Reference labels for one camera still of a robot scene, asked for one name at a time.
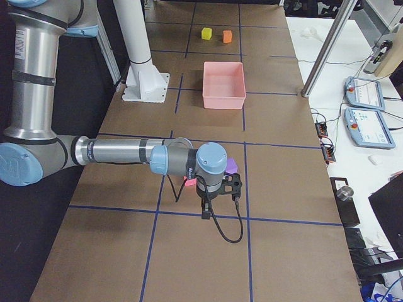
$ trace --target table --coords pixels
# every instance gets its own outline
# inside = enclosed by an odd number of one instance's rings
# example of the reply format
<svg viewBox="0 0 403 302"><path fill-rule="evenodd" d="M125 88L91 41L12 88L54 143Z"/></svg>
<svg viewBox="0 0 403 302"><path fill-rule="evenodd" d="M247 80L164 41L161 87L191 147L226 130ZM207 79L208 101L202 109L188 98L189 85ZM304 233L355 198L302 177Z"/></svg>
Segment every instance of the table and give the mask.
<svg viewBox="0 0 403 302"><path fill-rule="evenodd" d="M314 61L333 20L287 18L295 53L298 59L302 79L305 82ZM351 63L361 61L369 56L371 48L366 42L361 30L355 21L349 20L332 51L328 62ZM317 81L315 88L309 96L311 108L317 109L328 120L339 115L339 108L344 96L344 80L353 76L360 69L363 62L349 65L326 64ZM361 77L376 79L374 75L360 73ZM389 78L380 79L383 96L400 98ZM403 102L385 100L386 111L395 115L403 115ZM403 126L402 120L383 114L389 128ZM375 148L356 147L351 140L343 121L343 114L339 123L330 122L328 132L333 142L336 141L336 162L329 165L329 177L345 177L354 189L355 206L360 218L359 228L368 247L380 247L390 251L391 246L382 228L380 227L368 197L371 193L384 186L392 173L403 170L403 131L392 132L396 148L381 150ZM375 155L381 162L372 164L368 157Z"/></svg>

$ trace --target black cable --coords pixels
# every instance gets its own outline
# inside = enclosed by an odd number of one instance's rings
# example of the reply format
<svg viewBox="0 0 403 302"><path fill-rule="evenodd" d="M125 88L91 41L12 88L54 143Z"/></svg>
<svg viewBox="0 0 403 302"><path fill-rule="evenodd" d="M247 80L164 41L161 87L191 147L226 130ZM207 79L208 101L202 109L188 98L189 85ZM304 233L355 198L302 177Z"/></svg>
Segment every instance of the black cable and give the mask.
<svg viewBox="0 0 403 302"><path fill-rule="evenodd" d="M394 115L393 113L389 113L387 111L383 111L383 113L386 113L387 115L390 115L390 116L394 116L395 118L401 118L403 120L403 116Z"/></svg>
<svg viewBox="0 0 403 302"><path fill-rule="evenodd" d="M172 192L174 193L174 196L175 196L175 202L177 203L177 202L179 201L179 198L180 198L181 195L182 195L182 191L183 191L183 188L184 188L184 184L185 184L185 182L186 182L187 179L184 179L184 180L183 180L182 186L181 186L181 188L179 189L179 193L178 193L178 195L177 195L177 194L176 194L176 191L175 191L174 184L173 184L172 179L171 179L171 176L169 176L169 175L167 174L167 177L168 177L169 183L171 184Z"/></svg>
<svg viewBox="0 0 403 302"><path fill-rule="evenodd" d="M311 112L311 113L312 113L312 115L317 115L317 116L320 115L321 117L323 117L325 120L324 123L326 124L326 117L322 113L319 113L319 112Z"/></svg>
<svg viewBox="0 0 403 302"><path fill-rule="evenodd" d="M372 254L372 255L361 255L364 257L372 257L372 256L376 256L376 255L382 255L382 254L388 254L388 253L396 253L396 251L391 251L391 252L380 252L380 253L376 253L376 254Z"/></svg>
<svg viewBox="0 0 403 302"><path fill-rule="evenodd" d="M238 238L237 240L231 240L231 239L229 239L227 236L225 236L224 232L223 232L222 229L221 229L221 226L220 226L219 222L217 221L217 217L215 216L215 213L214 213L214 210L213 210L213 203L212 203L212 200L210 199L210 195L209 195L209 193L208 193L208 188L207 188L206 180L205 180L202 176L199 176L199 175L197 175L196 177L201 180L201 183L202 183L203 186L204 186L204 190L205 190L207 202L208 202L208 204L210 205L210 209L209 209L209 210L210 210L210 212L211 212L211 214L212 214L212 217L213 217L215 226L217 227L218 231L220 232L222 238L223 238L225 241L229 242L229 243L238 243L238 242L240 242L240 241L242 240L242 237L244 236L244 225L243 225L243 223L242 223L241 214L239 213L239 199L236 198L236 200L234 200L234 202L235 202L235 209L236 209L236 211L237 211L237 215L238 215L238 219L239 219L239 224L240 224L240 226L241 226L241 233L239 234L239 238Z"/></svg>
<svg viewBox="0 0 403 302"><path fill-rule="evenodd" d="M400 130L400 129L403 129L403 127L400 127L400 128L389 128L389 131L396 131L396 130Z"/></svg>
<svg viewBox="0 0 403 302"><path fill-rule="evenodd" d="M399 98L388 98L386 96L383 97L384 99L389 99L391 101L403 101L403 99L399 99Z"/></svg>
<svg viewBox="0 0 403 302"><path fill-rule="evenodd" d="M326 62L325 64L331 64L331 65L351 65L351 64L355 64L355 63L360 63L360 62L365 62L366 60L368 60L370 57L367 57L363 60L359 60L359 61L354 61L354 62L350 62L350 63L343 63L343 62ZM306 62L306 63L315 63L316 61L306 61L306 60L298 60L298 62Z"/></svg>
<svg viewBox="0 0 403 302"><path fill-rule="evenodd" d="M370 83L373 83L373 82L376 82L376 81L382 80L382 79L384 79L384 78L386 78L386 77L390 76L391 74L393 74L393 72L391 72L390 74L385 75L384 77L380 77L379 79L371 80L371 81L368 81L368 82L367 82L367 83L365 83L365 84L358 85L358 86L353 86L353 87L349 87L349 88L357 88L357 87L366 86L366 85L369 85Z"/></svg>
<svg viewBox="0 0 403 302"><path fill-rule="evenodd" d="M341 106L342 106L343 104L348 104L348 103L342 101L342 102L340 103L339 115L338 115L338 117L337 117L337 118L334 118L334 119L332 119L332 120L328 120L328 122L330 122L330 121L337 121L338 119L340 119L340 117L341 117Z"/></svg>

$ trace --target metal pole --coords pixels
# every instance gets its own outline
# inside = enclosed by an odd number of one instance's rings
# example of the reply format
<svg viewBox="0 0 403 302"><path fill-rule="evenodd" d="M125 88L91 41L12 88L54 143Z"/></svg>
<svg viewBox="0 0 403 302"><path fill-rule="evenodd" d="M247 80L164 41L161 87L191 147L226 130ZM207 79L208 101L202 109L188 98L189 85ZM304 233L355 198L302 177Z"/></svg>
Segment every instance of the metal pole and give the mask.
<svg viewBox="0 0 403 302"><path fill-rule="evenodd" d="M325 66L327 58L329 58L329 55L333 47L335 46L336 41L338 40L341 31L343 30L348 18L350 17L356 2L357 0L343 1L340 10L336 16L336 19L334 19L329 34L327 34L325 42L323 43L323 46L316 58L315 64L308 76L307 82L305 83L304 88L301 91L301 95L303 97L305 98L309 97L309 94L313 90L315 83L318 80L323 67Z"/></svg>
<svg viewBox="0 0 403 302"><path fill-rule="evenodd" d="M359 276L374 276L378 274L385 274L387 272L394 272L403 269L403 259L397 259L374 266L367 266L359 269L357 274Z"/></svg>

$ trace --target wire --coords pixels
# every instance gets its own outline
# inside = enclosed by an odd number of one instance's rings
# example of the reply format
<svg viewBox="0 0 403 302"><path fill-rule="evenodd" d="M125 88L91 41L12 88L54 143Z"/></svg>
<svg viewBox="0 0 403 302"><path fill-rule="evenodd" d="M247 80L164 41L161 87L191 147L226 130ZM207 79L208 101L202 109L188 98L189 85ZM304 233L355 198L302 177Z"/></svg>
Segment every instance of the wire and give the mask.
<svg viewBox="0 0 403 302"><path fill-rule="evenodd" d="M376 254L372 254L372 255L362 255L362 256L364 256L364 257L372 257L372 256L388 254L388 253L396 253L396 251L393 250L391 252L380 252L380 253L376 253Z"/></svg>
<svg viewBox="0 0 403 302"><path fill-rule="evenodd" d="M181 195L182 195L182 191L183 191L183 188L184 188L184 184L185 184L185 182L186 182L187 179L184 179L184 180L183 180L182 186L181 186L181 188L179 189L179 193L176 194L175 187L174 187L174 184L173 184L173 182L172 182L171 176L169 176L169 175L167 174L167 177L168 177L169 183L171 184L172 192L174 193L174 196L175 196L175 202L177 203L177 202L179 201L179 198L180 198Z"/></svg>
<svg viewBox="0 0 403 302"><path fill-rule="evenodd" d="M399 99L399 98L388 98L386 96L383 97L384 99L389 99L391 101L403 101L403 99Z"/></svg>
<svg viewBox="0 0 403 302"><path fill-rule="evenodd" d="M343 63L343 62L326 62L326 64L332 64L332 65L352 65L355 63L361 63L361 62L365 62L366 60L368 60L370 57L367 57L363 60L359 60L359 61L354 61L354 62L350 62L350 63ZM306 63L315 63L316 61L306 61L306 60L298 60L298 62L306 62Z"/></svg>
<svg viewBox="0 0 403 302"><path fill-rule="evenodd" d="M389 131L396 131L396 130L400 130L400 129L403 129L403 127L400 127L400 128L389 128Z"/></svg>
<svg viewBox="0 0 403 302"><path fill-rule="evenodd" d="M316 123L318 123L318 121L317 121L317 116L318 115L320 115L321 117L323 117L324 118L324 123L326 124L326 117L322 114L322 113L319 113L319 112L311 112L312 113L312 115L316 115Z"/></svg>
<svg viewBox="0 0 403 302"><path fill-rule="evenodd" d="M387 115L394 116L395 118L401 118L401 119L403 120L403 116L394 115L393 113L389 113L389 112L387 112L387 111L383 111L383 113L386 113Z"/></svg>
<svg viewBox="0 0 403 302"><path fill-rule="evenodd" d="M347 102L344 102L344 98L343 98L343 101L340 103L338 117L337 117L337 118L334 118L334 119L332 119L332 120L328 120L327 122L330 122L330 121L337 121L338 119L340 119L340 117L341 117L341 106L344 105L344 104L348 104L348 103L347 103Z"/></svg>
<svg viewBox="0 0 403 302"><path fill-rule="evenodd" d="M241 227L241 233L239 234L239 238L238 238L237 240L231 240L231 239L229 239L227 236L225 236L224 232L223 232L222 229L221 229L221 226L220 226L219 222L217 221L217 217L215 216L215 213L214 213L214 210L213 210L213 203L212 203L212 200L210 199L210 193L208 192L206 180L203 178L203 176L197 175L196 177L197 177L197 178L201 181L201 183L203 184L204 192L205 192L206 198L207 198L207 202L208 202L208 204L210 205L209 210L210 210L210 212L211 212L211 214L212 214L212 217L213 217L215 226L217 227L217 230L220 232L222 238L223 238L225 241L229 242L229 243L238 243L238 242L240 242L240 241L242 240L242 237L244 236L244 225L243 225L243 223L242 223L241 214L239 213L239 198L236 198L236 199L234 200L234 202L235 202L235 209L236 209L237 215L238 215L239 225L240 225L240 227Z"/></svg>
<svg viewBox="0 0 403 302"><path fill-rule="evenodd" d="M384 294L384 296L382 297L382 300L380 300L380 302L382 302L388 296L388 294L392 290L392 288L402 279L403 279L403 276L398 278L398 280L396 280L395 282L393 282L393 284L388 288L387 292Z"/></svg>
<svg viewBox="0 0 403 302"><path fill-rule="evenodd" d="M368 81L368 82L365 83L365 84L353 86L353 87L350 87L350 88L357 88L357 87L362 87L362 86L369 85L370 83L376 82L376 81L379 81L379 80L382 80L382 79L384 79L384 78L390 76L391 74L393 74L393 72L391 72L390 74L385 75L384 77L380 77L379 79L371 80L371 81Z"/></svg>

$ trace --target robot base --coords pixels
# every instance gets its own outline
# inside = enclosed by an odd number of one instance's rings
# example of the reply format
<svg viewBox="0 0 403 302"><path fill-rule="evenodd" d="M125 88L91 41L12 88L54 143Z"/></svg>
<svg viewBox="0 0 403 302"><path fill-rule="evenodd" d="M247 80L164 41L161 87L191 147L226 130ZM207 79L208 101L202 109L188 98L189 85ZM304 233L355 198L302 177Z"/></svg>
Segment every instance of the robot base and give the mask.
<svg viewBox="0 0 403 302"><path fill-rule="evenodd" d="M122 99L124 101L147 102L147 103L165 102L170 75L158 72L158 70L154 66L153 68L154 68L154 77L157 78L157 82L159 83L158 85L154 85L155 88L151 91L143 91L143 89L141 89L142 85L141 73L139 73L140 85L137 85L134 72L132 68L129 68L126 80L127 87L122 96Z"/></svg>

